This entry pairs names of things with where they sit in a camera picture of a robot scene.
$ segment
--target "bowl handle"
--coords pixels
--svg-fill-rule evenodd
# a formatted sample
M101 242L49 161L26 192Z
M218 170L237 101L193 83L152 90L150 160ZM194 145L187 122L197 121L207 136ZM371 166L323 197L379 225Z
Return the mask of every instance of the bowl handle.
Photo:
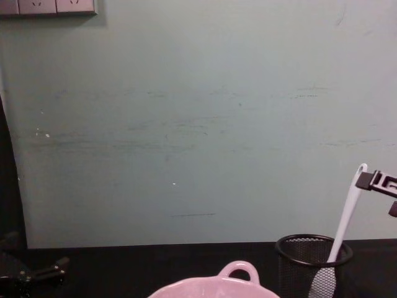
M222 271L218 276L228 278L230 274L236 270L243 270L247 272L249 274L249 281L251 281L254 284L261 285L259 282L259 275L255 267L252 264L245 261L235 261L230 263L229 265L227 265L222 269Z

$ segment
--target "wall outlet panel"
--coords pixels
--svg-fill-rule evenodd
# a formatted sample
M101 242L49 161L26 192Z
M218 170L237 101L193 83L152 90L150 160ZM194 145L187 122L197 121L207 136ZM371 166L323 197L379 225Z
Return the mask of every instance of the wall outlet panel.
M18 0L0 0L0 16L14 16L18 14Z
M59 14L97 14L95 0L56 0Z
M55 0L19 0L19 14L56 14Z

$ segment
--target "electrical outlet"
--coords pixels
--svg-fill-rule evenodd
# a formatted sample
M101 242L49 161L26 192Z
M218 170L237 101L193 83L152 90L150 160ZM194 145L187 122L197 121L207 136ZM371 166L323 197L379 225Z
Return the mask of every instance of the electrical outlet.
M96 14L96 2L95 0L56 0L56 10L59 14Z
M55 0L19 0L20 14L56 14Z
M0 16L19 14L18 0L0 0Z

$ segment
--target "light green wall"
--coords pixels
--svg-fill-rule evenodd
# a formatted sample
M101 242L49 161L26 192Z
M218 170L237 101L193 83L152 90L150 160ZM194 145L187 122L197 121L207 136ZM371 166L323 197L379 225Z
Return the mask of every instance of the light green wall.
M395 1L99 13L0 24L30 247L332 236L361 162L397 174ZM390 205L349 238L395 237Z

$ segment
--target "wall stain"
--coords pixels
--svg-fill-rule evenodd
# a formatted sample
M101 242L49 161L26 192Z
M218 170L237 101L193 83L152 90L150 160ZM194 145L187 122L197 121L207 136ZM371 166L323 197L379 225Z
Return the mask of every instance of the wall stain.
M347 5L347 4L345 3L344 6L343 6L343 10L342 10L340 16L337 18L337 20L336 20L336 22L335 22L335 26L336 26L336 27L338 27L338 26L342 23L342 21L344 20L344 18L345 18L345 14L346 14L346 5Z
M351 146L356 146L360 144L366 144L366 143L376 143L376 142L381 142L382 139L380 138L374 138L374 139L365 139L365 140L340 140L336 142L327 142L327 143L320 143L322 146L330 146L330 147L351 147Z
M204 213L204 214L176 214L172 215L172 218L178 217L178 218L184 218L184 217L198 217L198 216L214 216L216 213Z

